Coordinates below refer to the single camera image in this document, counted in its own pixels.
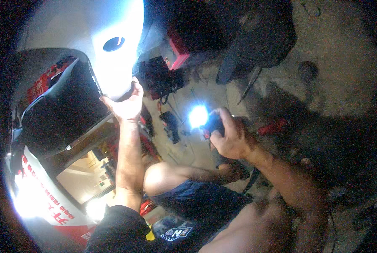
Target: black device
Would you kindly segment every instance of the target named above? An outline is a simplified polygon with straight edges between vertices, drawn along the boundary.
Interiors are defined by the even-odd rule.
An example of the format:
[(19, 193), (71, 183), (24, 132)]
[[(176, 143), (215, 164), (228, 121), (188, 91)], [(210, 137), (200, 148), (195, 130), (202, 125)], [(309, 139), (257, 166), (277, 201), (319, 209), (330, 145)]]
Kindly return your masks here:
[(219, 117), (219, 115), (216, 115), (216, 114), (209, 115), (207, 123), (205, 125), (200, 126), (200, 128), (208, 131), (208, 133), (204, 133), (204, 135), (206, 136), (206, 139), (209, 139), (209, 137), (211, 136), (211, 133), (215, 130), (220, 132), (222, 136), (225, 136), (225, 128), (224, 128), (224, 125), (222, 124), (222, 120)]

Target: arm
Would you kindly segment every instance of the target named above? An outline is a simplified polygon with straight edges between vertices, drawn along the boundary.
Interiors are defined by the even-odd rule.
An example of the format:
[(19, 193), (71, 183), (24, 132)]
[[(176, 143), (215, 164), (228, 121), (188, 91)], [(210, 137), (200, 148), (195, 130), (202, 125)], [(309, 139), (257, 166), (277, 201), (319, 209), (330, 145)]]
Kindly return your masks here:
[(115, 175), (116, 195), (112, 206), (127, 206), (139, 212), (145, 173), (137, 122), (142, 108), (144, 91), (135, 77), (132, 83), (134, 91), (129, 99), (116, 103), (108, 97), (102, 96), (100, 100), (112, 111), (120, 124), (118, 163)]
[(322, 252), (327, 232), (325, 192), (311, 177), (262, 149), (227, 109), (217, 109), (215, 113), (225, 127), (225, 137), (216, 131), (211, 135), (218, 152), (231, 159), (247, 159), (278, 189), (287, 205), (299, 211), (297, 252)]

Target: t-shirt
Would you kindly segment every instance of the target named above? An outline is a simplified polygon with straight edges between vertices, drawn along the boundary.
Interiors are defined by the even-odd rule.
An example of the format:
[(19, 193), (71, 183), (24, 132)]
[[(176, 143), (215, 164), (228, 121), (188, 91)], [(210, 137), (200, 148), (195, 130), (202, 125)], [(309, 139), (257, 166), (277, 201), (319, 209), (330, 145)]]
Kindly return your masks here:
[(223, 222), (171, 227), (159, 238), (146, 240), (150, 228), (138, 212), (126, 206), (106, 208), (85, 252), (198, 252)]

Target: bare leg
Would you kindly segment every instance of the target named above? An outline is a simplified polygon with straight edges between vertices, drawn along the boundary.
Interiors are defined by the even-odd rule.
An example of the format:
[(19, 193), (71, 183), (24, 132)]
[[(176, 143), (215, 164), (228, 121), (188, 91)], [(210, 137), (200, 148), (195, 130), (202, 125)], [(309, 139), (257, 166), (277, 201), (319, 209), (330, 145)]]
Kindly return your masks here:
[(245, 206), (200, 252), (286, 252), (291, 240), (287, 206), (273, 189), (266, 201)]
[(154, 196), (170, 191), (187, 179), (222, 185), (235, 182), (241, 176), (242, 171), (236, 164), (221, 164), (218, 170), (206, 170), (189, 166), (172, 166), (161, 162), (146, 170), (144, 189), (148, 195)]
[(176, 168), (169, 163), (161, 162), (146, 170), (144, 190), (149, 196), (159, 195), (176, 188), (187, 179), (187, 176), (176, 173)]

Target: forearm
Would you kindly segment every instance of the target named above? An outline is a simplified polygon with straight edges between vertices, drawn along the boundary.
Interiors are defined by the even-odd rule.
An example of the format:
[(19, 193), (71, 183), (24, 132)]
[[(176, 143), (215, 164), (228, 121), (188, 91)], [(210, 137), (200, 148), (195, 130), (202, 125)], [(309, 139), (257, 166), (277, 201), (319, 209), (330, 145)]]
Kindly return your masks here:
[(116, 171), (116, 205), (139, 211), (144, 184), (144, 167), (138, 125), (120, 122), (120, 142)]
[(309, 175), (274, 157), (267, 150), (254, 146), (247, 160), (278, 189), (289, 206), (308, 212), (326, 205), (324, 191)]
[(144, 167), (138, 125), (130, 121), (121, 121), (116, 186), (142, 192), (143, 182)]

